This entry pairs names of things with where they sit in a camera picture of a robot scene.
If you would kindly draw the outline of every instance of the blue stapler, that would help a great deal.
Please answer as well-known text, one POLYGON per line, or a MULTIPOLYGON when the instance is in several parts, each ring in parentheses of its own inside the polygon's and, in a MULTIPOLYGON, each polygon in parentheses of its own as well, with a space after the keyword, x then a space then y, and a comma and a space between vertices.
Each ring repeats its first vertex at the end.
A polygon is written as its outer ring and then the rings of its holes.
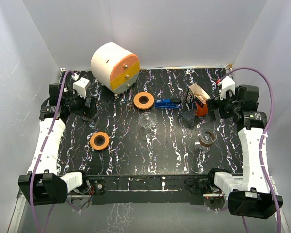
POLYGON ((157 108, 181 108, 182 101, 178 98, 155 100, 155 107, 157 108))

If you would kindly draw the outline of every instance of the yellow drawer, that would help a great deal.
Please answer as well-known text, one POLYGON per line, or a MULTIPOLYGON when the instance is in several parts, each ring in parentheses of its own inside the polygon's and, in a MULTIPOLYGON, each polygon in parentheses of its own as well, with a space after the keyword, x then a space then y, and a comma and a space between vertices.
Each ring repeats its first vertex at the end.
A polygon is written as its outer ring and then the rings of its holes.
POLYGON ((140 69, 139 62, 136 62, 127 70, 125 70, 124 73, 120 74, 115 79, 110 81, 111 90, 114 91, 115 89, 120 87, 123 83, 127 82, 127 80, 129 80, 132 76, 138 73, 139 69, 140 69))

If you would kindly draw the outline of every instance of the white cylindrical container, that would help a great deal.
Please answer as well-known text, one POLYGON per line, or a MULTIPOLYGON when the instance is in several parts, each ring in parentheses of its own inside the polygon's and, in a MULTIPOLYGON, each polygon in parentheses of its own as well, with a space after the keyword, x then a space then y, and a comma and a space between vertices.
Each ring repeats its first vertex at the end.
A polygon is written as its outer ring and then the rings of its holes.
POLYGON ((91 61, 93 76, 115 94, 137 81, 139 69, 138 57, 113 42, 97 49, 91 61))

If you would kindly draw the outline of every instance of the clear glass cup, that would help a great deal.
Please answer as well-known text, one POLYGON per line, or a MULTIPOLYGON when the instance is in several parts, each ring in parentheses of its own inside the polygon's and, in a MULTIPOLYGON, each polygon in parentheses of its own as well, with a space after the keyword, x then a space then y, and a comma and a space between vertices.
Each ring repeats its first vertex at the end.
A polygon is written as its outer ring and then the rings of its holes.
POLYGON ((202 129, 198 134, 198 140, 194 143, 194 149, 198 153, 206 154, 211 145, 217 140, 217 133, 214 129, 202 129))
POLYGON ((144 112, 139 116, 138 123, 146 130, 149 130, 157 124, 157 118, 154 113, 144 112))

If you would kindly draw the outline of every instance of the floor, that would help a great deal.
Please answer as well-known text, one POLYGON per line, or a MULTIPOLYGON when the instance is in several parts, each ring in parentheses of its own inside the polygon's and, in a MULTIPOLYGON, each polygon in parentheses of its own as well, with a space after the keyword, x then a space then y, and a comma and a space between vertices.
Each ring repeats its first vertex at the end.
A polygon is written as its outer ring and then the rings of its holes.
MULTIPOLYGON (((37 206, 44 226, 49 205, 37 206)), ((253 233, 276 232, 276 220, 246 218, 253 233)), ((30 206, 26 204, 18 233, 34 233, 30 206)), ((186 203, 95 205, 81 214, 68 204, 58 204, 51 213, 46 233, 246 233, 240 216, 228 210, 207 211, 186 203)))
POLYGON ((157 127, 146 131, 138 125, 144 112, 133 104, 133 97, 142 91, 155 99, 181 98, 187 87, 200 85, 211 97, 219 94, 215 82, 226 71, 217 69, 154 69, 141 70, 137 83, 118 97, 94 79, 90 71, 78 72, 91 81, 90 92, 97 98, 98 120, 87 124, 79 116, 71 115, 59 148, 60 175, 75 169, 85 169, 87 175, 147 175, 147 174, 207 174, 213 167, 242 173, 242 150, 236 127, 231 119, 215 123, 209 117, 195 119, 189 130, 179 114, 187 110, 152 107, 157 127), (218 139, 206 155, 194 151, 197 131, 215 128, 218 139), (110 137, 109 147, 103 151, 91 148, 89 140, 96 132, 110 137))

